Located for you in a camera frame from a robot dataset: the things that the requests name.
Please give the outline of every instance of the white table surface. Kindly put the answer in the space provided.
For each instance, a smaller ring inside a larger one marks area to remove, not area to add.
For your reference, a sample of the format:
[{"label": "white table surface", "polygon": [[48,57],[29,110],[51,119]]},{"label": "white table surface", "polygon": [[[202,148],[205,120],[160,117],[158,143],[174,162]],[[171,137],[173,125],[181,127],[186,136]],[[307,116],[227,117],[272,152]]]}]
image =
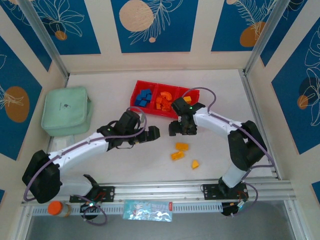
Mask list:
[{"label": "white table surface", "polygon": [[[81,141],[99,127],[118,120],[129,107],[137,80],[193,88],[207,87],[217,95],[212,111],[235,121],[254,120],[238,70],[131,71],[71,75],[68,87],[84,86],[94,104],[90,130],[76,135]],[[211,93],[200,91],[199,102],[206,106]],[[69,174],[90,174],[98,183],[192,181],[218,179],[231,164],[228,142],[209,130],[198,128],[195,136],[169,136],[171,118],[147,114],[148,126],[160,129],[156,141],[132,149],[112,149],[74,167]],[[177,142],[188,143],[185,157],[171,160]],[[200,166],[192,170],[193,160]],[[266,157],[256,164],[267,164]],[[270,177],[269,168],[255,169],[249,177]]]}]

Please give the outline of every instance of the orange cap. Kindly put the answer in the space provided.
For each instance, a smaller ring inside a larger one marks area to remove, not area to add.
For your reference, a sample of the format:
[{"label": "orange cap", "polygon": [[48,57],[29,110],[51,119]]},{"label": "orange cap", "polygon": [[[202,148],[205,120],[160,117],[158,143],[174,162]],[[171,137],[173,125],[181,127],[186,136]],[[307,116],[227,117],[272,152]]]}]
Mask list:
[{"label": "orange cap", "polygon": [[60,201],[53,201],[48,206],[48,213],[51,215],[58,215],[63,209],[63,204]]}]

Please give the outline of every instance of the mint green pouch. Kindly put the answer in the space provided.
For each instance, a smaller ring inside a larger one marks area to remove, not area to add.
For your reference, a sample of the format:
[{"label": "mint green pouch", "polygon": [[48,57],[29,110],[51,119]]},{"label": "mint green pouch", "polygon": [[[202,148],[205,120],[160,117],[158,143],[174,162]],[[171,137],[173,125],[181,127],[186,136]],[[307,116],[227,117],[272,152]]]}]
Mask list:
[{"label": "mint green pouch", "polygon": [[92,113],[83,86],[55,89],[45,97],[41,127],[53,137],[83,134],[90,128]]}]

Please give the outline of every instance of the red compartment tray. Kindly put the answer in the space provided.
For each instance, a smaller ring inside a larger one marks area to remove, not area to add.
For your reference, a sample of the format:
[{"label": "red compartment tray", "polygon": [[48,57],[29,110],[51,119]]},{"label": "red compartment tray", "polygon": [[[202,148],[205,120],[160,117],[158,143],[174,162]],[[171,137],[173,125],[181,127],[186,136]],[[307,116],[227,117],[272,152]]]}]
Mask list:
[{"label": "red compartment tray", "polygon": [[[130,99],[130,106],[135,105],[137,95],[140,94],[141,90],[145,90],[145,89],[151,90],[152,99],[151,99],[151,102],[148,103],[145,107],[139,107],[139,108],[141,108],[146,114],[153,114],[153,115],[178,119],[178,116],[173,109],[171,109],[171,111],[158,110],[156,108],[156,98],[160,96],[161,92],[169,92],[172,95],[172,102],[173,102],[177,98],[180,98],[187,90],[189,90],[189,88],[138,80],[136,81],[136,84]],[[188,94],[186,95],[186,97],[188,96],[191,97],[191,105],[193,105],[198,102],[200,92],[199,90],[192,90],[188,92]]]}]

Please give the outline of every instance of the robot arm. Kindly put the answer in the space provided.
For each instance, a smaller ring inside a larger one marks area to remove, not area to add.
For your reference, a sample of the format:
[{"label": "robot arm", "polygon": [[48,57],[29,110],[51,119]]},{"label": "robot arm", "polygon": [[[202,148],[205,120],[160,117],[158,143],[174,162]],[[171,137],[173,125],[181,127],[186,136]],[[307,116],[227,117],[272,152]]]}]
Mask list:
[{"label": "robot arm", "polygon": [[32,156],[22,181],[27,186],[42,166],[56,158],[33,181],[30,191],[35,199],[41,204],[50,201],[58,194],[80,195],[94,199],[100,193],[101,187],[91,176],[68,177],[66,173],[85,160],[91,161],[92,157],[97,154],[118,148],[123,142],[128,142],[133,146],[135,143],[150,142],[160,137],[160,131],[156,126],[149,126],[148,131],[143,130],[138,134],[142,130],[139,127],[139,115],[127,110],[118,121],[112,121],[108,125],[100,127],[91,136],[72,146],[49,154],[40,150]]},{"label": "robot arm", "polygon": [[191,106],[182,97],[175,100],[171,106],[179,116],[179,120],[170,123],[170,136],[175,136],[176,133],[196,135],[197,127],[204,127],[228,141],[232,164],[219,180],[219,190],[227,197],[229,190],[240,183],[251,166],[264,156],[263,151],[233,124],[245,129],[264,149],[267,149],[257,126],[252,121],[241,123],[208,112],[201,103]]}]

